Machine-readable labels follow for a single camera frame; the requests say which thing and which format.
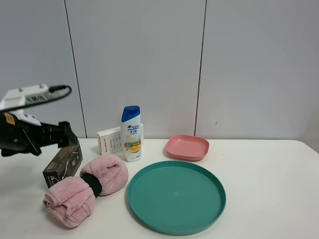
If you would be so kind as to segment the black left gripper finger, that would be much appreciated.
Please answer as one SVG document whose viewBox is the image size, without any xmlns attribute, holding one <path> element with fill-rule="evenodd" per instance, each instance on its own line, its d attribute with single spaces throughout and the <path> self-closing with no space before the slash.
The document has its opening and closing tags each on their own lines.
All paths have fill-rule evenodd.
<svg viewBox="0 0 319 239">
<path fill-rule="evenodd" d="M 62 121 L 58 123 L 60 132 L 58 134 L 58 148 L 68 147 L 71 145 L 76 145 L 78 143 L 78 138 L 72 131 L 71 125 L 67 121 Z"/>
</svg>

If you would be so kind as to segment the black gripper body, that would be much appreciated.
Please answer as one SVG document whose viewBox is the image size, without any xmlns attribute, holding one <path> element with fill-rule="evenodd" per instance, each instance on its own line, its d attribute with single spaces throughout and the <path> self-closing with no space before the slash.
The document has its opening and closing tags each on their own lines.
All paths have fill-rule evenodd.
<svg viewBox="0 0 319 239">
<path fill-rule="evenodd" d="M 39 126 L 18 120 L 10 113 L 0 114 L 1 156 L 31 153 L 39 156 L 41 148 L 57 144 L 65 146 L 65 122 L 58 125 L 41 123 Z"/>
</svg>

